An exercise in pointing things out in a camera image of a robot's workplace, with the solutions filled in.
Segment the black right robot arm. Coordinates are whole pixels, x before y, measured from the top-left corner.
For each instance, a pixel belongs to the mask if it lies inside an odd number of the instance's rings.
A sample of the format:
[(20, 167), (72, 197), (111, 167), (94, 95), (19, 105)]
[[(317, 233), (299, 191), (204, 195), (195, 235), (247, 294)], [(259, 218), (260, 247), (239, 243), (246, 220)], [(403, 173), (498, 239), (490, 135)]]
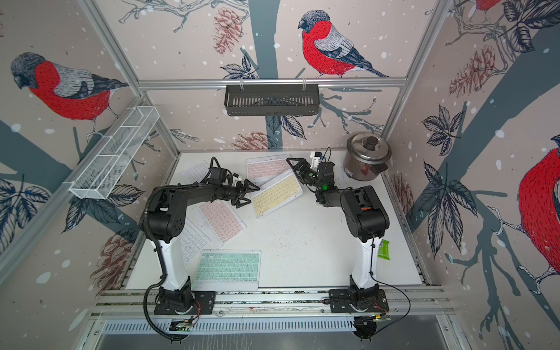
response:
[(323, 161), (315, 169), (303, 157), (288, 158), (287, 163), (300, 184), (313, 192), (319, 205), (341, 209), (348, 231), (357, 239), (357, 256), (349, 287), (335, 311), (344, 309), (345, 304), (356, 312), (380, 310), (383, 298), (376, 279), (377, 254), (390, 221), (376, 191), (370, 185), (337, 187), (332, 162)]

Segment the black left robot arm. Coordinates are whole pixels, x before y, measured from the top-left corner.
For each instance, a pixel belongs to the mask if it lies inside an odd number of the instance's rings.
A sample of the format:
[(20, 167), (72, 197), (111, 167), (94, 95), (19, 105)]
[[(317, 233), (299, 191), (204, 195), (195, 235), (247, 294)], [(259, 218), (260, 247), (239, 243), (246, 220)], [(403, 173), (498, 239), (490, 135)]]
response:
[(157, 290), (154, 314), (157, 316), (210, 315), (213, 312), (216, 293), (196, 292), (190, 277), (179, 287), (166, 287), (171, 280), (171, 264), (164, 256), (165, 244), (178, 237), (187, 221), (188, 207), (200, 203), (229, 201), (236, 208), (251, 203), (248, 193), (258, 192), (260, 187), (237, 174), (221, 167), (210, 167), (200, 182), (189, 185), (165, 185), (156, 187), (147, 200), (140, 224), (145, 236), (155, 245), (160, 264), (160, 281), (147, 287), (143, 297), (144, 315), (148, 316), (148, 297)]

